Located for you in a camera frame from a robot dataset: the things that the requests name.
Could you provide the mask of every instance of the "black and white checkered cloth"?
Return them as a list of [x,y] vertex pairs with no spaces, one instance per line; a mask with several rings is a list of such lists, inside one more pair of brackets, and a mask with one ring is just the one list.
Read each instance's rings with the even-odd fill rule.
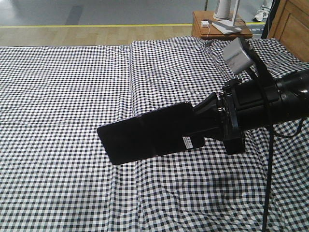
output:
[[[276,40],[249,42],[274,77],[309,67]],[[206,138],[203,148],[120,166],[96,134],[220,91],[235,77],[222,58],[228,43],[0,48],[0,231],[260,231],[265,129],[246,132],[244,154],[228,156]],[[308,137],[305,121],[294,139],[276,138],[271,231],[309,230]]]

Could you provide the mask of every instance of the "shoe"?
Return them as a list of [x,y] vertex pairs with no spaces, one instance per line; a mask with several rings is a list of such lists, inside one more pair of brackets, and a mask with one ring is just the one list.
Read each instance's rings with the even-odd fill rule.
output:
[[256,15],[254,16],[253,21],[262,22],[264,18],[268,18],[269,11],[266,10],[258,10]]

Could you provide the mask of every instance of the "gray floor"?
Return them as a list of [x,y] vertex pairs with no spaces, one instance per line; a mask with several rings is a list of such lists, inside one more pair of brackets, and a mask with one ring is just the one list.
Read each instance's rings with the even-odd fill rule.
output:
[[[251,22],[263,0],[240,1],[239,14]],[[205,0],[0,0],[0,26],[192,23]],[[214,10],[217,0],[209,0]]]

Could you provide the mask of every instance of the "wooden nightstand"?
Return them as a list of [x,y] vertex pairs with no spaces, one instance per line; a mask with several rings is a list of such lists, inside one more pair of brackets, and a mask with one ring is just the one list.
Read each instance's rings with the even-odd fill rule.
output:
[[[193,25],[191,35],[194,37],[199,37],[203,40],[207,39],[207,34],[209,32],[208,28],[202,28],[201,21],[203,19],[216,21],[213,18],[214,11],[194,11],[193,12]],[[242,32],[224,35],[213,25],[210,25],[210,33],[208,35],[208,40],[218,39],[218,40],[233,40],[236,37],[242,36],[246,39],[252,37],[252,33],[249,28],[246,26],[245,22],[242,20],[237,20],[236,25],[242,28]]]

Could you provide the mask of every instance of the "white label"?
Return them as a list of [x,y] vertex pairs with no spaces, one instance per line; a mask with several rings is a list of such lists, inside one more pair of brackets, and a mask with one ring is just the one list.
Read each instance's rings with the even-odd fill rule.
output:
[[183,137],[183,141],[187,149],[193,148],[193,144],[191,142],[190,137]]

